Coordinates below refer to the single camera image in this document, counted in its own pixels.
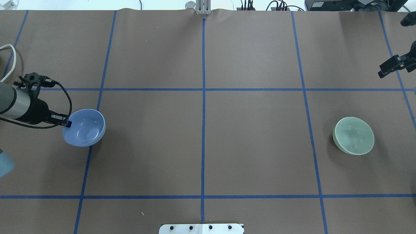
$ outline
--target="white cable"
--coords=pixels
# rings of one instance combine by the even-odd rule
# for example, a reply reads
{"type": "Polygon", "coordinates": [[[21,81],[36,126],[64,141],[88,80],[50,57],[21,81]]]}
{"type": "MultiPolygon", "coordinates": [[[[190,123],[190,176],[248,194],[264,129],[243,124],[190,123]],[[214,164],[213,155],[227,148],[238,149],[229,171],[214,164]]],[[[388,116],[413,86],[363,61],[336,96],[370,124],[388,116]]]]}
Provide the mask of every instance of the white cable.
{"type": "Polygon", "coordinates": [[[10,44],[7,44],[7,45],[4,45],[4,46],[0,47],[0,50],[4,49],[6,47],[10,47],[13,50],[13,66],[12,66],[12,69],[10,69],[9,73],[7,73],[6,76],[4,76],[3,79],[0,80],[0,82],[4,82],[7,79],[7,77],[9,77],[9,75],[15,70],[15,67],[16,67],[16,55],[17,55],[16,50],[10,44]]]}

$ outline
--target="black cable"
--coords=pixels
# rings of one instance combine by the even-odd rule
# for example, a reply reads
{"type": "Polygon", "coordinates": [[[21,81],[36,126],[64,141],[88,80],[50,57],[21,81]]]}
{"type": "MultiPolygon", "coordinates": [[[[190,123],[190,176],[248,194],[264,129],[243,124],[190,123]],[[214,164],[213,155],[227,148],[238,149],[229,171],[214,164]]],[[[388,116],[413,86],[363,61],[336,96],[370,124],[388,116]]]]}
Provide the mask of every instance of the black cable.
{"type": "Polygon", "coordinates": [[[285,5],[283,5],[283,1],[281,1],[280,2],[280,5],[279,5],[279,7],[278,8],[276,8],[276,10],[282,10],[284,7],[285,7],[285,5]]]}
{"type": "Polygon", "coordinates": [[[411,12],[411,11],[409,10],[409,8],[407,8],[405,5],[403,5],[403,8],[404,8],[404,9],[406,9],[408,12],[411,12]]]}
{"type": "Polygon", "coordinates": [[[303,10],[302,8],[298,7],[298,6],[293,6],[293,5],[286,6],[286,9],[287,9],[288,7],[297,7],[297,8],[299,8],[301,11],[305,11],[305,10],[303,10]]]}
{"type": "MultiPolygon", "coordinates": [[[[61,89],[64,91],[65,95],[66,95],[66,96],[67,96],[67,98],[68,98],[68,101],[69,101],[69,112],[68,112],[68,117],[69,117],[69,116],[71,115],[71,113],[72,113],[72,101],[71,101],[71,98],[69,97],[68,92],[65,90],[65,88],[64,88],[64,87],[63,87],[63,86],[62,86],[59,82],[55,81],[55,83],[56,83],[57,85],[59,85],[59,87],[61,87],[61,89]]],[[[15,124],[15,125],[19,125],[19,126],[22,126],[22,127],[28,127],[28,128],[34,128],[34,129],[49,129],[49,128],[53,128],[53,127],[58,126],[58,124],[54,124],[54,125],[51,125],[51,126],[46,126],[46,127],[37,127],[37,126],[32,126],[32,125],[22,124],[22,123],[19,123],[19,122],[16,122],[16,121],[12,121],[12,120],[9,120],[9,119],[5,119],[5,118],[1,118],[1,117],[0,117],[0,120],[6,121],[6,122],[8,122],[8,123],[15,124]]]]}
{"type": "Polygon", "coordinates": [[[271,1],[271,2],[269,3],[269,5],[267,6],[266,10],[268,10],[268,9],[269,9],[269,6],[270,6],[272,3],[274,3],[274,2],[276,2],[276,8],[279,6],[279,2],[278,2],[278,1],[276,1],[276,0],[273,0],[273,1],[271,1]]]}
{"type": "Polygon", "coordinates": [[[65,90],[65,88],[61,85],[61,83],[59,83],[59,82],[57,82],[57,81],[55,81],[55,83],[57,84],[57,85],[59,85],[59,87],[61,87],[61,89],[62,89],[62,91],[64,91],[64,93],[65,93],[65,95],[67,96],[67,98],[68,98],[68,102],[69,102],[69,112],[68,112],[68,117],[71,115],[71,113],[72,113],[72,101],[71,101],[71,98],[69,97],[69,94],[68,94],[68,92],[65,90]]]}

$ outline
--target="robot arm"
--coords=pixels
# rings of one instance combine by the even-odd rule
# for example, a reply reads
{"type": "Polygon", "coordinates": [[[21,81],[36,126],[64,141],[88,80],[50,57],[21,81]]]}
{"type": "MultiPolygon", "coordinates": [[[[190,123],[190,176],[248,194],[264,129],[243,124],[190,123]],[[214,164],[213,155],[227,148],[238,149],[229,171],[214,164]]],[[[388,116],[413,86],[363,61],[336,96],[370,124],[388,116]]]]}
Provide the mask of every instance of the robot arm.
{"type": "MultiPolygon", "coordinates": [[[[407,14],[400,22],[404,27],[416,25],[416,11],[407,14]]],[[[395,55],[380,65],[379,77],[383,78],[397,70],[405,69],[411,72],[416,69],[416,41],[410,47],[409,53],[398,56],[395,55]]]]}
{"type": "Polygon", "coordinates": [[[39,124],[40,122],[45,122],[53,124],[54,127],[57,125],[71,127],[71,122],[68,121],[68,117],[72,111],[72,102],[68,93],[59,82],[46,76],[41,76],[35,72],[26,74],[24,77],[19,78],[21,82],[14,82],[13,86],[0,82],[1,120],[16,123],[2,118],[6,117],[28,124],[39,124]],[[48,104],[38,98],[41,87],[54,87],[55,85],[59,85],[62,88],[69,100],[69,113],[67,115],[49,110],[48,104]]]}

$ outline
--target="metal plate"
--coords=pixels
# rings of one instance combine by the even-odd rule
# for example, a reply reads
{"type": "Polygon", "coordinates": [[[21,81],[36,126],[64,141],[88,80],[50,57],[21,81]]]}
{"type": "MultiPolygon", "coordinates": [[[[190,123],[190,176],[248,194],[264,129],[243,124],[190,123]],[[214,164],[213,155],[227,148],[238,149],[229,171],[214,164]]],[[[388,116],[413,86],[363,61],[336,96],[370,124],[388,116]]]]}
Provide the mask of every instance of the metal plate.
{"type": "Polygon", "coordinates": [[[244,234],[244,224],[165,224],[159,229],[159,234],[184,233],[244,234]]]}

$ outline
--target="metal bracket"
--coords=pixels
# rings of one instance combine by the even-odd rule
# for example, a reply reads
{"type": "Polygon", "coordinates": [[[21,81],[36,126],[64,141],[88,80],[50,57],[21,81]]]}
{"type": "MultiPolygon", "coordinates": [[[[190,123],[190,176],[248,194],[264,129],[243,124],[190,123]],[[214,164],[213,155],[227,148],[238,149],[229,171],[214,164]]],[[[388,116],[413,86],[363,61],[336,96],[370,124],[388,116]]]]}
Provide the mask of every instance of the metal bracket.
{"type": "Polygon", "coordinates": [[[159,234],[244,234],[244,224],[165,224],[159,234]]]}
{"type": "Polygon", "coordinates": [[[197,15],[211,15],[211,0],[196,0],[197,15]]]}

